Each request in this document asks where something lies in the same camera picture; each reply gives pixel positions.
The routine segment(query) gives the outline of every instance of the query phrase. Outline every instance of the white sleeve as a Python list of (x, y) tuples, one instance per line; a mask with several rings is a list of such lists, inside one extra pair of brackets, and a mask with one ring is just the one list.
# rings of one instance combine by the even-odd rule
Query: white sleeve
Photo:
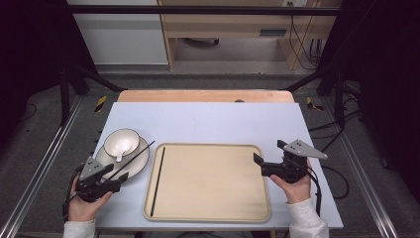
[(63, 238), (93, 238), (95, 235), (95, 220), (67, 221), (64, 223)]
[(327, 221), (315, 212), (311, 199), (288, 204), (293, 218), (290, 224), (291, 238), (326, 238), (329, 237)]

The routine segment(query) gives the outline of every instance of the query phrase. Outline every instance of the white plate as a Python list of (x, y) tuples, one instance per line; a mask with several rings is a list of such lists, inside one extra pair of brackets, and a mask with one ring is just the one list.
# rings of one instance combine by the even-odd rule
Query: white plate
[[(105, 179), (108, 179), (111, 175), (113, 175), (117, 170), (119, 170), (123, 165), (128, 163), (135, 155), (137, 155), (140, 151), (142, 151), (145, 147), (148, 146), (148, 142), (140, 137), (140, 144), (136, 151), (131, 153), (128, 156), (123, 158), (121, 163), (117, 163), (115, 157), (111, 157), (105, 152), (104, 147), (99, 149), (95, 160), (101, 163), (104, 166), (114, 164), (114, 170), (104, 176)], [(123, 168), (117, 175), (115, 175), (111, 180), (118, 179), (119, 176), (125, 174), (126, 172), (129, 173), (129, 178), (133, 177), (134, 175), (138, 174), (146, 165), (149, 159), (149, 148), (145, 149), (141, 154), (139, 154), (129, 165)]]

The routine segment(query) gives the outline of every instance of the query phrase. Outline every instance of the white bowl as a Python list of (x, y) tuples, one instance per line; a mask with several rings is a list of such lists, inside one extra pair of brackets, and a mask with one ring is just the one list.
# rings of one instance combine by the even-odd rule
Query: white bowl
[(104, 143), (105, 152), (111, 157), (123, 158), (134, 152), (140, 144), (140, 136), (132, 129), (121, 129), (111, 133)]
[(95, 160), (101, 163), (102, 165), (114, 165), (114, 170), (103, 176), (105, 179), (108, 179), (118, 170), (120, 171), (113, 178), (111, 178), (111, 180), (118, 179), (121, 175), (125, 174), (126, 172), (129, 173), (129, 178), (131, 178), (138, 174), (148, 162), (150, 148), (146, 149), (147, 146), (148, 142), (145, 139), (140, 138), (140, 144), (138, 148), (130, 155), (125, 156), (124, 160), (121, 163), (117, 163), (115, 161), (115, 157), (108, 155), (105, 152), (104, 147), (101, 147), (101, 149), (99, 149), (98, 151), (98, 154), (96, 155)]

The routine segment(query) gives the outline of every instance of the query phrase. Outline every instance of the table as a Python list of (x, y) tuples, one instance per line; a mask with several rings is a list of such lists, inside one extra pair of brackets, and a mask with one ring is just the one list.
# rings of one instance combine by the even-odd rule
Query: table
[[(261, 102), (264, 98), (270, 102)], [(237, 99), (249, 103), (232, 103)], [(142, 100), (146, 100), (146, 102), (133, 103)], [(156, 143), (151, 146), (151, 157), (145, 168), (138, 175), (123, 183), (121, 191), (115, 193), (98, 213), (98, 229), (272, 230), (288, 227), (290, 216), (285, 205), (285, 195), (270, 181), (267, 182), (267, 189), (271, 216), (263, 223), (156, 222), (146, 218), (143, 214), (143, 205), (154, 157), (153, 151), (161, 143), (193, 141), (197, 143), (253, 144), (262, 149), (266, 161), (277, 163), (279, 163), (278, 157), (281, 151), (276, 147), (277, 139), (291, 142), (299, 135), (298, 139), (311, 144), (299, 105), (293, 103), (289, 92), (267, 90), (124, 91), (118, 102), (113, 105), (93, 157), (105, 138), (122, 127), (130, 127), (138, 131), (149, 143), (153, 140), (156, 140)], [(340, 214), (320, 164), (318, 160), (310, 160), (318, 175), (323, 192), (321, 216), (327, 219), (330, 228), (342, 228)]]
[[(286, 1), (260, 0), (158, 0), (160, 6), (258, 6), (286, 7)], [(340, 7), (342, 0), (293, 1), (294, 7)], [(161, 24), (170, 69), (174, 68), (177, 40), (182, 38), (270, 38), (278, 39), (286, 57), (289, 69), (298, 67), (304, 53), (302, 46), (308, 46), (311, 39), (327, 40), (336, 17), (294, 17), (294, 28), (289, 41), (290, 16), (250, 16), (250, 15), (171, 15), (161, 14)]]

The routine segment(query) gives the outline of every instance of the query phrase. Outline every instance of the black cable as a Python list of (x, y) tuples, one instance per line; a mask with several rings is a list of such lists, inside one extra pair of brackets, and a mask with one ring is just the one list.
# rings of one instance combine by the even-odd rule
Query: black cable
[[(309, 30), (309, 27), (310, 27), (310, 23), (312, 22), (312, 18), (313, 18), (313, 16), (311, 16), (311, 17), (310, 17), (310, 19), (309, 19), (309, 23), (308, 23), (308, 25), (306, 26), (305, 36), (306, 36), (306, 34), (308, 33), (308, 30)], [(306, 58), (309, 60), (309, 62), (310, 62), (312, 65), (314, 65), (314, 66), (315, 66), (315, 68), (308, 68), (308, 67), (303, 66), (303, 63), (300, 61), (300, 58), (299, 58), (299, 56), (298, 56), (297, 52), (294, 50), (293, 44), (292, 44), (292, 42), (291, 42), (291, 32), (292, 32), (292, 30), (293, 30), (294, 34), (296, 35), (297, 40), (299, 41), (299, 44), (300, 44), (300, 46), (301, 46), (301, 48), (302, 48), (303, 52), (304, 52), (304, 53), (305, 53), (305, 55), (306, 55)], [(304, 69), (311, 69), (311, 70), (312, 70), (312, 69), (316, 69), (316, 68), (317, 68), (317, 65), (315, 65), (315, 64), (313, 63), (313, 61), (311, 60), (311, 58), (310, 58), (310, 57), (308, 56), (308, 54), (306, 53), (305, 47), (303, 46), (303, 42), (300, 40), (299, 34), (297, 33), (296, 28), (294, 27), (293, 15), (290, 15), (289, 43), (290, 43), (290, 47), (291, 47), (291, 49), (293, 50), (294, 54), (296, 55), (297, 61), (299, 62), (300, 66), (302, 66)]]
[[(300, 40), (299, 34), (297, 33), (296, 28), (294, 27), (293, 16), (290, 16), (290, 17), (291, 17), (291, 23), (292, 23), (292, 24), (291, 24), (291, 27), (292, 27), (292, 29), (293, 29), (294, 35), (296, 35), (297, 40), (299, 41), (299, 44), (300, 44), (300, 46), (302, 47), (302, 50), (303, 50), (303, 52), (304, 52), (304, 53), (305, 53), (305, 55), (306, 55), (306, 58), (308, 59), (308, 61), (309, 61), (312, 65), (316, 66), (316, 65), (312, 62), (312, 60), (311, 60), (311, 58), (308, 56), (308, 54), (306, 53), (305, 47), (303, 46), (303, 41), (302, 41), (302, 40)], [(308, 24), (308, 26), (306, 27), (305, 35), (307, 34), (308, 29), (309, 29), (309, 24)]]
[(356, 97), (351, 97), (351, 98), (346, 99), (346, 101), (343, 102), (343, 106), (345, 106), (346, 103), (348, 103), (350, 101), (355, 101), (356, 103), (359, 104), (359, 101), (358, 101), (358, 99)]
[(312, 62), (315, 63), (315, 66), (318, 66), (318, 57), (320, 57), (320, 53), (318, 51), (321, 50), (321, 48), (319, 47), (319, 39), (316, 41), (316, 49), (315, 49), (315, 55), (316, 56), (312, 56), (312, 52), (313, 52), (313, 47), (314, 47), (314, 39), (311, 40), (311, 45), (309, 47), (309, 57), (311, 59)]
[(333, 140), (331, 140), (327, 146), (324, 147), (324, 149), (321, 150), (322, 153), (324, 153), (330, 146), (331, 144), (333, 144), (333, 142), (335, 142), (337, 140), (337, 138), (340, 136), (340, 134), (344, 131), (344, 129), (342, 128), (339, 133), (337, 133), (337, 135), (333, 138)]
[(343, 179), (343, 181), (346, 183), (346, 192), (345, 192), (343, 195), (339, 195), (339, 196), (335, 196), (335, 195), (333, 195), (333, 198), (334, 198), (334, 199), (336, 199), (336, 200), (343, 199), (343, 198), (345, 198), (347, 195), (349, 195), (349, 192), (350, 192), (350, 184), (349, 184), (349, 181), (346, 179), (346, 177), (345, 177), (343, 174), (341, 174), (341, 173), (340, 173), (340, 172), (338, 172), (337, 170), (334, 170), (334, 169), (333, 169), (333, 168), (331, 168), (331, 167), (321, 166), (321, 168), (322, 168), (322, 169), (327, 169), (327, 170), (330, 170), (330, 171), (332, 171), (332, 172), (336, 173), (336, 174), (337, 174), (337, 175), (339, 175), (339, 176)]
[[(357, 113), (359, 113), (361, 110), (355, 110), (355, 111), (353, 111), (353, 112), (351, 112), (351, 113), (349, 113), (349, 114), (347, 114), (347, 115), (345, 115), (344, 116), (344, 118), (348, 118), (348, 117), (350, 117), (350, 116), (352, 116), (352, 115), (354, 115), (354, 114), (357, 114)], [(329, 122), (329, 123), (327, 123), (327, 124), (324, 124), (324, 125), (322, 125), (322, 126), (318, 126), (318, 127), (314, 127), (314, 128), (310, 128), (310, 129), (308, 129), (308, 131), (309, 132), (312, 132), (312, 131), (317, 131), (317, 130), (322, 130), (322, 129), (327, 129), (327, 128), (329, 128), (329, 127), (331, 127), (331, 126), (333, 126), (334, 124), (336, 124), (337, 123), (337, 120), (336, 121), (333, 121), (333, 122)]]
[(30, 118), (31, 118), (31, 117), (33, 117), (33, 116), (35, 115), (35, 113), (37, 112), (38, 108), (37, 108), (37, 106), (36, 106), (35, 104), (28, 103), (28, 106), (33, 106), (33, 107), (35, 108), (34, 112), (32, 112), (32, 114), (31, 114), (30, 116), (28, 116), (28, 117), (26, 117), (26, 118), (23, 118), (23, 119), (19, 120), (19, 122), (23, 122), (23, 121), (25, 121), (25, 120), (30, 119)]
[(321, 186), (319, 185), (319, 181), (318, 181), (318, 176), (316, 175), (316, 173), (312, 170), (312, 168), (310, 167), (306, 167), (303, 168), (302, 166), (300, 166), (298, 163), (289, 160), (288, 163), (293, 164), (294, 166), (300, 168), (302, 171), (306, 172), (306, 174), (314, 181), (316, 187), (317, 187), (317, 191), (316, 191), (316, 205), (315, 205), (315, 210), (316, 213), (318, 214), (318, 216), (321, 216), (321, 200), (322, 200), (322, 192), (321, 192)]
[(299, 64), (300, 64), (300, 66), (301, 66), (301, 67), (303, 67), (304, 69), (310, 69), (310, 70), (316, 69), (316, 68), (309, 68), (309, 67), (305, 67), (305, 66), (303, 65), (303, 63), (300, 61), (299, 55), (298, 55), (298, 54), (297, 54), (297, 52), (294, 50), (293, 43), (291, 42), (291, 30), (294, 28), (294, 27), (293, 27), (293, 26), (294, 26), (294, 24), (293, 24), (293, 16), (290, 16), (290, 18), (291, 18), (291, 22), (290, 22), (290, 32), (289, 32), (289, 43), (290, 43), (291, 50), (292, 50), (292, 51), (294, 52), (294, 54), (296, 55), (297, 61), (299, 62)]
[(335, 133), (333, 135), (329, 135), (329, 136), (323, 136), (323, 137), (311, 137), (311, 139), (312, 140), (327, 139), (327, 138), (335, 137), (336, 135), (337, 135), (337, 133)]
[(70, 203), (72, 199), (76, 197), (76, 194), (71, 196), (71, 188), (73, 187), (73, 181), (76, 178), (77, 174), (79, 174), (83, 170), (83, 167), (84, 167), (84, 164), (81, 164), (79, 167), (77, 167), (74, 170), (73, 174), (71, 175), (70, 183), (68, 184), (67, 193), (65, 196), (65, 201), (61, 206), (61, 214), (62, 214), (62, 219), (64, 222), (68, 220), (68, 204)]
[(322, 40), (318, 39), (316, 41), (316, 49), (315, 49), (316, 56), (313, 57), (314, 58), (313, 60), (315, 61), (315, 65), (317, 67), (318, 67), (318, 64), (319, 64), (319, 60), (321, 59), (321, 50), (322, 50)]

